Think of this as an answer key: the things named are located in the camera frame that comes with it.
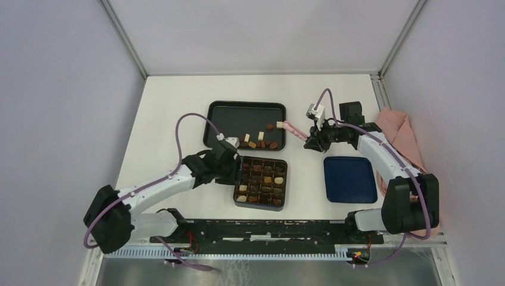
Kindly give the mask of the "pink tongs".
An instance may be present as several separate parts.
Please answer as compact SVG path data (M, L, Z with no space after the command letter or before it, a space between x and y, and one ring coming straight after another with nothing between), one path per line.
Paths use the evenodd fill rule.
M296 128L291 122L289 121L284 121L282 123L282 126L283 128L293 134L295 137L297 137L298 139L306 142L306 140L308 140L308 135L305 134L303 131L299 130L298 128Z

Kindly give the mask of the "blue chocolate box with insert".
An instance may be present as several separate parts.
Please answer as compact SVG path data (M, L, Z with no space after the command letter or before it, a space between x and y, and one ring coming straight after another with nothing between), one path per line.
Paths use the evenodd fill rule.
M285 160L243 156L233 201L239 207L281 211L286 203L287 182Z

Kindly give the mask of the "blue box lid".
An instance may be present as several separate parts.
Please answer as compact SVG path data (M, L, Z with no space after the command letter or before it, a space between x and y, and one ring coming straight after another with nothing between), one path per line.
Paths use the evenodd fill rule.
M378 200L370 161L363 157L334 156L323 161L326 198L331 203L372 204Z

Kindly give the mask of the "black chocolate tray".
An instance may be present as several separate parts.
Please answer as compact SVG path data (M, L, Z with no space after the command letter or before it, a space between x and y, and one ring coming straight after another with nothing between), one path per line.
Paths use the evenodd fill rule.
M207 118L225 137L238 138L240 149L280 151L286 145L286 108L281 103L214 101Z

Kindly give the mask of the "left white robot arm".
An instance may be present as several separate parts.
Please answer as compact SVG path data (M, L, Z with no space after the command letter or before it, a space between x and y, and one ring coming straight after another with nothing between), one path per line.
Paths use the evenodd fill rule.
M111 185L100 188L83 222L87 227L85 248L100 248L109 254L131 240L155 236L167 237L173 243L186 238L187 227L168 210L147 213L150 207L176 194L216 183L234 185L238 181L241 158L239 139L217 141L210 150L186 156L182 164L139 186L115 190Z

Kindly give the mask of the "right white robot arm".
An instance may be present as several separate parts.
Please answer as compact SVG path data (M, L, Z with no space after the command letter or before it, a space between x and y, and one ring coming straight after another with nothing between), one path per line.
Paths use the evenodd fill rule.
M379 209L351 212L344 236L359 243L368 231L407 234L420 240L439 225L439 183L433 174L416 169L386 140L382 129L366 122L358 101L339 106L341 120L327 119L325 109L311 104L306 116L314 122L304 148L325 153L333 143L346 142L367 158L387 182Z

